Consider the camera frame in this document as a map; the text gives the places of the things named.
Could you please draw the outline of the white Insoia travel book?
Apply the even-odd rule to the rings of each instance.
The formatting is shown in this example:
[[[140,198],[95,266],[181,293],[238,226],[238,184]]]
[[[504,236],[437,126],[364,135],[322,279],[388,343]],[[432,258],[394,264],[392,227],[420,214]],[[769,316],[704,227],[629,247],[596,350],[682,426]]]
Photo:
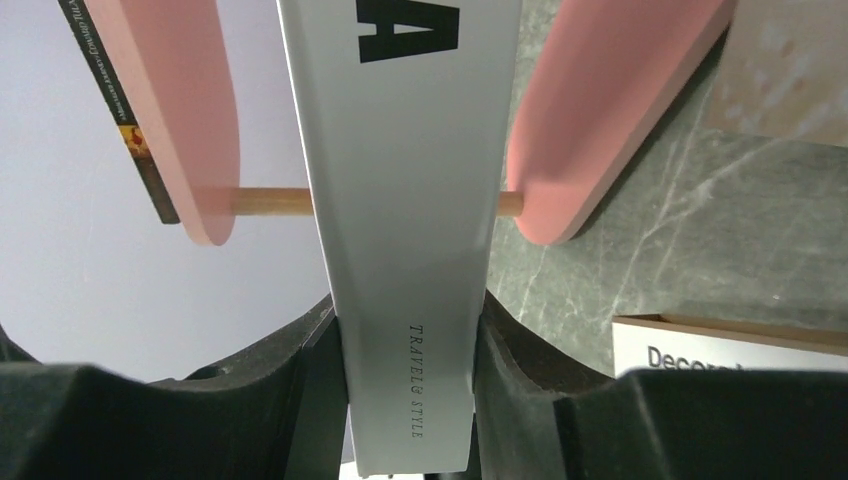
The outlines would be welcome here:
[[[518,1],[282,1],[360,475],[464,471]]]

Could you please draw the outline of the dark orange Edward Tulane novel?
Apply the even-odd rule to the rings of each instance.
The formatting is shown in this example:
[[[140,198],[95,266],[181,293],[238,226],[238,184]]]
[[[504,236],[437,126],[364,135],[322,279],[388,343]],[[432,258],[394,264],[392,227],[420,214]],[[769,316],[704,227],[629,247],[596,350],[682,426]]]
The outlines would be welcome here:
[[[179,224],[179,215],[167,193],[151,150],[85,2],[59,0],[58,4],[121,134],[160,222],[165,225]]]

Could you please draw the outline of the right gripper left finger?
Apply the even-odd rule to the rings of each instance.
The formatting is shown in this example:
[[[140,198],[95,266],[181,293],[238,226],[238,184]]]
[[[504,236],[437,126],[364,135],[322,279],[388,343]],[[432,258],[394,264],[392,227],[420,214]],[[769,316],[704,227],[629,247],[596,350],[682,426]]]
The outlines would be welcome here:
[[[347,392],[330,299],[182,380],[42,364],[1,340],[5,479],[335,479]]]

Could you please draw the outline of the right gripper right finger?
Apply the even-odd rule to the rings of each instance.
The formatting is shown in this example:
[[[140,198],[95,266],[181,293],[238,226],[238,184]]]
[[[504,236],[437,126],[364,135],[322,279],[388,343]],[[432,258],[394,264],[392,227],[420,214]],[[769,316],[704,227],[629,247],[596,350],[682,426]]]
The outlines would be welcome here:
[[[480,317],[476,479],[843,479],[843,373],[606,376],[515,320]]]

